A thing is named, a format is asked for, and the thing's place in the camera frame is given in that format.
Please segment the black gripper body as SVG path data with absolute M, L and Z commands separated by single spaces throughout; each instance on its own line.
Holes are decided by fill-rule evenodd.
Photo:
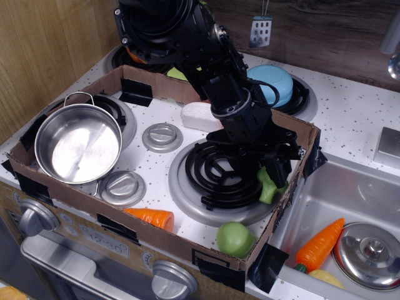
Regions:
M 301 158 L 296 132 L 275 124 L 270 108 L 251 104 L 220 117 L 223 128 L 207 135 L 210 143 L 260 160 Z

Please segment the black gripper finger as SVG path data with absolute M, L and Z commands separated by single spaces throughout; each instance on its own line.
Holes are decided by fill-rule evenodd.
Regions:
M 257 173 L 260 169 L 259 163 L 247 154 L 228 157 L 227 160 L 236 173 L 236 176 L 240 179 L 239 192 L 241 194 L 258 193 L 261 188 L 259 179 L 257 178 Z
M 267 152 L 264 155 L 266 171 L 277 188 L 283 188 L 291 172 L 291 157 Z

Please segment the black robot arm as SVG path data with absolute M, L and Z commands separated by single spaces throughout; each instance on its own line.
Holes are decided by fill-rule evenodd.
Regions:
M 294 131 L 274 124 L 259 81 L 200 1 L 120 1 L 115 10 L 122 44 L 145 64 L 172 64 L 186 77 L 222 129 L 207 140 L 232 168 L 255 179 L 260 168 L 281 188 L 299 158 Z

